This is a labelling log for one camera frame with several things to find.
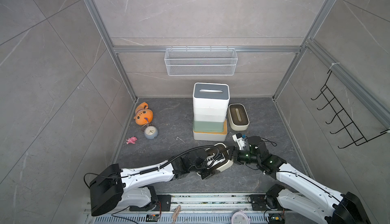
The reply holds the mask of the large bamboo lid tissue box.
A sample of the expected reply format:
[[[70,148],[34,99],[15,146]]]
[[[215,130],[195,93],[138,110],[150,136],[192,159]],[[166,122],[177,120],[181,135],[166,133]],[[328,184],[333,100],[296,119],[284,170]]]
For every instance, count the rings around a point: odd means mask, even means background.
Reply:
[[[224,131],[222,133],[195,132],[193,131],[194,139],[201,141],[224,142],[228,134],[227,120],[224,121]]]

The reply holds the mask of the green tissue box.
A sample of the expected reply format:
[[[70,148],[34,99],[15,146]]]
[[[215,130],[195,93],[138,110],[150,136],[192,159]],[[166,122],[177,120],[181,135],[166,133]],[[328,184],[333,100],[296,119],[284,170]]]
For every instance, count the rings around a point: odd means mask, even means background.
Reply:
[[[193,131],[222,133],[224,131],[224,122],[196,121],[194,120]]]

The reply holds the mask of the small bamboo lid tissue box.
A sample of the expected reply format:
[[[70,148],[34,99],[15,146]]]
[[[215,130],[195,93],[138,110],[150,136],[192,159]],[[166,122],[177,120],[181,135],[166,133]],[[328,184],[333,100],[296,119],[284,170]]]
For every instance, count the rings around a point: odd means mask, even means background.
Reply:
[[[225,119],[226,119],[226,115],[194,114],[194,121],[224,122]]]

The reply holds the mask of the grey lid white tissue box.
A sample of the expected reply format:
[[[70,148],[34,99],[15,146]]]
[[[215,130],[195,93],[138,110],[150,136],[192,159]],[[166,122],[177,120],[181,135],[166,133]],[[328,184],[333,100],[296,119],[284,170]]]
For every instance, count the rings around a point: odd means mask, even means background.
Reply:
[[[230,88],[227,84],[197,82],[193,89],[193,105],[202,108],[227,108]]]

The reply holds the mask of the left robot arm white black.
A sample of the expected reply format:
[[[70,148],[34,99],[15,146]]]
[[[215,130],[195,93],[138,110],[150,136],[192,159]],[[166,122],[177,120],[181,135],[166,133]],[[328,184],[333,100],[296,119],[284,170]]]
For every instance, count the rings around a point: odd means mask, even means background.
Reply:
[[[87,184],[91,215],[100,216],[118,204],[143,208],[155,199],[151,185],[186,177],[196,171],[205,178],[212,167],[226,160],[218,146],[199,146],[161,163],[141,168],[121,168],[112,164]]]

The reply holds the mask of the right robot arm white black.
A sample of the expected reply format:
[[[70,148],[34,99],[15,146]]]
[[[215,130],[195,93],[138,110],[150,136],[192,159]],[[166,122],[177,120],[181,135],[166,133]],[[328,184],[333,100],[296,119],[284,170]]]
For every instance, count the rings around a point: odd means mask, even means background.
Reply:
[[[232,151],[236,163],[255,164],[263,174],[280,182],[266,193],[270,209],[289,209],[318,224],[370,223],[356,195],[343,194],[301,173],[283,158],[269,153],[264,138],[238,133],[233,140],[238,145]]]

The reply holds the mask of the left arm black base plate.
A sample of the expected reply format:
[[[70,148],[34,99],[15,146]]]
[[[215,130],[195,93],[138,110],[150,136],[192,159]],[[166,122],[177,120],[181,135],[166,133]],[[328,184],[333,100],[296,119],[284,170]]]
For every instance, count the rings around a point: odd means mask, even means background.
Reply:
[[[129,211],[169,211],[171,208],[171,195],[152,196],[151,202],[144,207],[129,207]]]

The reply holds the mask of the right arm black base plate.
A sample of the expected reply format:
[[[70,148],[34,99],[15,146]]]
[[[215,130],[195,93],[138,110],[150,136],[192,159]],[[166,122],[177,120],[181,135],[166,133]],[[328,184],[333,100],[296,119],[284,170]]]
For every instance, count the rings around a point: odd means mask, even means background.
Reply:
[[[266,199],[266,194],[264,193],[249,195],[247,201],[251,205],[253,211],[271,210]]]

